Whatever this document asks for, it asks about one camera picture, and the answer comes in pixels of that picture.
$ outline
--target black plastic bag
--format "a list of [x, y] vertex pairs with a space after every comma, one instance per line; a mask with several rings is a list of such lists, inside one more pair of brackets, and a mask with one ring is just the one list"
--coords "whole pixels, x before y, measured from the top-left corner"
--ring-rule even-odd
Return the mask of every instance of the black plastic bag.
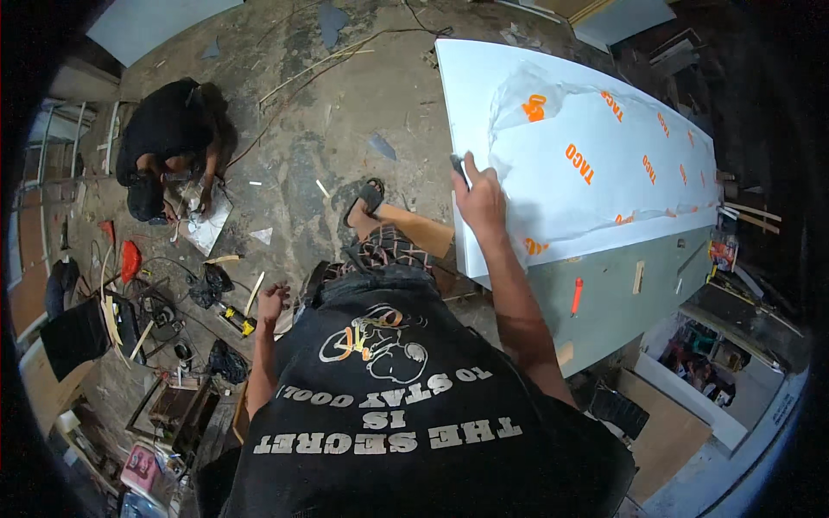
[[233, 281], [230, 280], [225, 269], [215, 264], [204, 265], [204, 275], [201, 279], [188, 276], [187, 284], [191, 286], [187, 290], [190, 298], [197, 306], [204, 309], [220, 301], [223, 292], [229, 292], [234, 288]]
[[227, 345], [224, 340], [213, 342], [210, 349], [210, 357], [207, 359], [210, 364], [210, 373], [220, 374], [225, 381], [238, 385], [248, 379], [248, 363], [239, 352]]

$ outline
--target hand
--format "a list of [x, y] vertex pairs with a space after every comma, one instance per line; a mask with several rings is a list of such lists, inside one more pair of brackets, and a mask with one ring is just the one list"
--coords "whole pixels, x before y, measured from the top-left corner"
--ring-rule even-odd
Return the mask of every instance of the hand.
[[175, 225], [178, 221], [178, 216], [176, 216], [176, 212], [173, 210], [172, 205], [167, 200], [164, 200], [164, 207], [162, 208], [164, 215], [167, 217], [167, 224], [168, 225]]
[[275, 324], [283, 309], [288, 309], [285, 302], [290, 297], [291, 287], [287, 282], [271, 284], [259, 292], [259, 320], [264, 324]]
[[199, 206], [196, 208], [196, 211], [201, 212], [202, 220], [210, 217], [210, 210], [213, 207], [212, 187], [205, 185], [205, 188], [201, 190], [201, 199], [199, 200]]
[[467, 188], [463, 177], [452, 171], [452, 183], [455, 188], [455, 202], [458, 204], [463, 220], [467, 222], [478, 243], [499, 239], [507, 234], [507, 201], [495, 169], [488, 167], [479, 172], [475, 167], [475, 158], [470, 152], [463, 157], [466, 173], [472, 181], [472, 188]]

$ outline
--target yellow power tool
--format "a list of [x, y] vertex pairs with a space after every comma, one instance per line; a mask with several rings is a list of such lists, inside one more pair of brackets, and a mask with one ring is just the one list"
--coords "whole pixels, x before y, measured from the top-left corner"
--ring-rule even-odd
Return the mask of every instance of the yellow power tool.
[[219, 316], [222, 320], [229, 323], [231, 327], [241, 333], [242, 338], [247, 338], [256, 329], [255, 318], [246, 317], [244, 313], [222, 301], [216, 301], [216, 306], [221, 310]]

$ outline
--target sandal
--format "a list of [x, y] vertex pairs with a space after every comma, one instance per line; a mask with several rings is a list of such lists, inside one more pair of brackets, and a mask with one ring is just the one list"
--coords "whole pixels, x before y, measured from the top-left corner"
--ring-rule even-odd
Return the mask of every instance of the sandal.
[[383, 202], [384, 196], [385, 186], [383, 185], [383, 181], [380, 178], [369, 178], [366, 180], [366, 184], [362, 187], [362, 189], [360, 189], [360, 194], [354, 198], [354, 203], [348, 207], [346, 213], [342, 216], [342, 224], [348, 229], [351, 228], [348, 224], [348, 216], [351, 214], [351, 209], [353, 209], [354, 205], [357, 204], [357, 200], [364, 200], [366, 202], [366, 214], [373, 215], [374, 211], [377, 210], [377, 207], [380, 206], [380, 203]]

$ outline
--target plywood board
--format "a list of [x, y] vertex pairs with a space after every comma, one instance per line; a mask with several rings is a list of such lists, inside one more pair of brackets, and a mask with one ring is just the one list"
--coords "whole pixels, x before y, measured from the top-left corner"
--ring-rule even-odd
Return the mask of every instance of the plywood board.
[[633, 459], [639, 471], [628, 496], [641, 505], [700, 450], [711, 436], [711, 428], [627, 370], [622, 370], [616, 390], [651, 415], [633, 441]]
[[14, 288], [9, 291], [9, 306], [12, 308], [12, 325], [16, 335], [25, 331], [46, 311], [43, 302], [46, 294], [46, 267], [37, 264], [29, 268]]
[[44, 435], [49, 433], [57, 416], [70, 403], [75, 389], [94, 365], [95, 361], [86, 361], [58, 383], [40, 338], [23, 355], [19, 365], [20, 376], [37, 425]]

